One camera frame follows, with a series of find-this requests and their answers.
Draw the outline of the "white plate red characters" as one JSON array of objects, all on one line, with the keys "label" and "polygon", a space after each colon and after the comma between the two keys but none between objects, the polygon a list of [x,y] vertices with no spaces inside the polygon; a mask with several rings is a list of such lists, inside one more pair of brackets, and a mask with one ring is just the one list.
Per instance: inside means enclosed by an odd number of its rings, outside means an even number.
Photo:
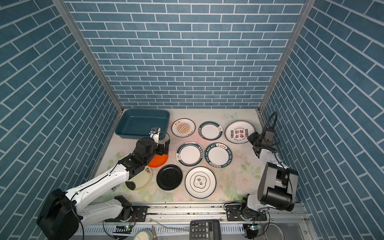
[{"label": "white plate red characters", "polygon": [[255,127],[247,121],[235,121],[225,129],[226,139],[233,144],[247,143],[248,137],[256,131]]}]

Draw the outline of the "large white plate teal rim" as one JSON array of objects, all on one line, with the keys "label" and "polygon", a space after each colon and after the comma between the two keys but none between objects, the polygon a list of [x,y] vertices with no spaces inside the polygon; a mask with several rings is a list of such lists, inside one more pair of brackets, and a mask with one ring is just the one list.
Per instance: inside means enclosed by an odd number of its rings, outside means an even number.
[{"label": "large white plate teal rim", "polygon": [[176,150],[176,160],[184,167],[195,167],[204,158],[203,147],[196,142],[186,142],[181,144]]}]

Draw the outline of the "white plate teal lettered rim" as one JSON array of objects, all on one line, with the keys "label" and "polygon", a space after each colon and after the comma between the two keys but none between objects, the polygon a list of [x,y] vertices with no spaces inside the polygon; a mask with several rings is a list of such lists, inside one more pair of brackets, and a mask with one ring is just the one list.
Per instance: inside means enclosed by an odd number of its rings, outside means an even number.
[{"label": "white plate teal lettered rim", "polygon": [[205,149],[205,159],[214,168],[225,168],[232,163],[231,149],[222,143],[212,143]]}]

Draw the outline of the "white plate green red rim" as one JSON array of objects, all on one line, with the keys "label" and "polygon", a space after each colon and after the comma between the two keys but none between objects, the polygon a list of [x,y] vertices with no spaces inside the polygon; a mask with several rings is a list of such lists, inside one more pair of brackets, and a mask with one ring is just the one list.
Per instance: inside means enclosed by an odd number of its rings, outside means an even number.
[{"label": "white plate green red rim", "polygon": [[222,137],[223,128],[216,122],[207,121],[199,126],[198,132],[204,140],[216,141]]}]

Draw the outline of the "teal plastic bin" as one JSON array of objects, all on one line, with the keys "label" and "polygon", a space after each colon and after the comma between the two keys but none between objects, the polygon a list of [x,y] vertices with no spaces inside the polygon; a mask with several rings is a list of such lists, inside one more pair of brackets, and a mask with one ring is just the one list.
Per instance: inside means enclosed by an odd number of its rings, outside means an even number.
[{"label": "teal plastic bin", "polygon": [[123,113],[115,134],[123,139],[139,140],[149,137],[151,128],[159,128],[160,140],[168,131],[170,113],[166,110],[130,109]]}]

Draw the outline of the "orange plastic plate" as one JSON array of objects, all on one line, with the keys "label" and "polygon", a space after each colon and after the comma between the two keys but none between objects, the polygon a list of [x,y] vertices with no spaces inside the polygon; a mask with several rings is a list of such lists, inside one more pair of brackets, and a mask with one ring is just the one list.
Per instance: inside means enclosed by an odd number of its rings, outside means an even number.
[{"label": "orange plastic plate", "polygon": [[159,168],[163,166],[169,158],[169,155],[155,155],[154,158],[149,162],[150,168]]}]

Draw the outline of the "black round plate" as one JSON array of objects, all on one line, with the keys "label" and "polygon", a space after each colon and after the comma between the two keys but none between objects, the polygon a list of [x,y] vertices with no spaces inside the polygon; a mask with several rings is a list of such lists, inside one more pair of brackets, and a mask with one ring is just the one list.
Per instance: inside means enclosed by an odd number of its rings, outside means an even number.
[{"label": "black round plate", "polygon": [[164,191],[176,189],[182,180],[182,170],[176,165],[166,165],[157,174],[157,184]]}]

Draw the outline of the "white plate orange sunburst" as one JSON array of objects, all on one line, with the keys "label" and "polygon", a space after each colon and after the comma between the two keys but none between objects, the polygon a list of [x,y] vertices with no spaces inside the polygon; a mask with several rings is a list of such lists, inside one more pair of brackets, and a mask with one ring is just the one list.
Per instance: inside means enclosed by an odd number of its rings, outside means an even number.
[{"label": "white plate orange sunburst", "polygon": [[179,138],[186,138],[191,136],[195,130],[195,123],[187,118],[176,120],[171,127],[172,133]]}]

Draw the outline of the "cream plate with dark spot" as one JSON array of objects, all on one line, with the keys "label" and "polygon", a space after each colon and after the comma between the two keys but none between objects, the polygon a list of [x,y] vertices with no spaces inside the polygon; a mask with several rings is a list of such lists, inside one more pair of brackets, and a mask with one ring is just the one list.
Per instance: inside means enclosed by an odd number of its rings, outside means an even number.
[{"label": "cream plate with dark spot", "polygon": [[137,174],[135,177],[125,182],[126,187],[129,190],[137,191],[145,188],[152,180],[153,172],[152,169],[148,166],[145,169]]}]

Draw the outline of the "white plate cloud outline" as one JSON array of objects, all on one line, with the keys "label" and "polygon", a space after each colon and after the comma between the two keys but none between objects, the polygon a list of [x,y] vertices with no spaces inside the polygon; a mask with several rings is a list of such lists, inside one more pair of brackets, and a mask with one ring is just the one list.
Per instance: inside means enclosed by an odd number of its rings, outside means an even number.
[{"label": "white plate cloud outline", "polygon": [[208,198],[214,193],[216,185],[214,173],[206,167],[193,168],[186,175],[186,190],[194,198]]}]

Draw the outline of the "round white clock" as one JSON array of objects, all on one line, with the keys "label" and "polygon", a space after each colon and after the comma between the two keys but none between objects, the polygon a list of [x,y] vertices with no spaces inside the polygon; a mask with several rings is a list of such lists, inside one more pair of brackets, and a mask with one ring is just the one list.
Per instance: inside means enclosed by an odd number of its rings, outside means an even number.
[{"label": "round white clock", "polygon": [[152,233],[152,231],[146,229],[139,231],[135,236],[134,240],[154,240],[155,235]]}]

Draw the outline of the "left green circuit board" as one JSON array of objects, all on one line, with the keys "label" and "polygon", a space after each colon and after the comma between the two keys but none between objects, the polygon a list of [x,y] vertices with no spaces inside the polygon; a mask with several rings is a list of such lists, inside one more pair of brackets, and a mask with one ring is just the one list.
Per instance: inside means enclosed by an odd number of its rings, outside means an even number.
[{"label": "left green circuit board", "polygon": [[118,234],[130,234],[132,232],[132,226],[116,226],[113,234],[118,235]]}]

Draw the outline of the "right green circuit board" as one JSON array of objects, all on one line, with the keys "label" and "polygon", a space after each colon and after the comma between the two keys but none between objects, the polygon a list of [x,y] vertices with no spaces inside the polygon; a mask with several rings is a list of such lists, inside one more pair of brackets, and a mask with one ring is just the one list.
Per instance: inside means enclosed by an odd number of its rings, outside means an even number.
[{"label": "right green circuit board", "polygon": [[258,224],[243,224],[244,231],[247,234],[258,234],[259,231],[262,229],[262,226]]}]

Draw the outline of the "black calculator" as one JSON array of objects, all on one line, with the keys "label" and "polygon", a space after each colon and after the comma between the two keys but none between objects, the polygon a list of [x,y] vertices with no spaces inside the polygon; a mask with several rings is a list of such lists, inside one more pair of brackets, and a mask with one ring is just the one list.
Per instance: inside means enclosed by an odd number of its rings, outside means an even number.
[{"label": "black calculator", "polygon": [[196,220],[190,222],[190,240],[221,240],[219,220]]}]

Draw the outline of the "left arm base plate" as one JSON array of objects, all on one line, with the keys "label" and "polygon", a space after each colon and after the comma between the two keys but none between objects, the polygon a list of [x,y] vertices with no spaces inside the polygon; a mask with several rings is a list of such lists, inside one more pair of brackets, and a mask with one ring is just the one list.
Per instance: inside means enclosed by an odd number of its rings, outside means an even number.
[{"label": "left arm base plate", "polygon": [[118,222],[145,222],[147,213],[148,213],[148,206],[132,206],[128,210],[123,210],[122,213],[120,213],[116,218],[114,219],[107,219],[107,223],[118,223]]}]

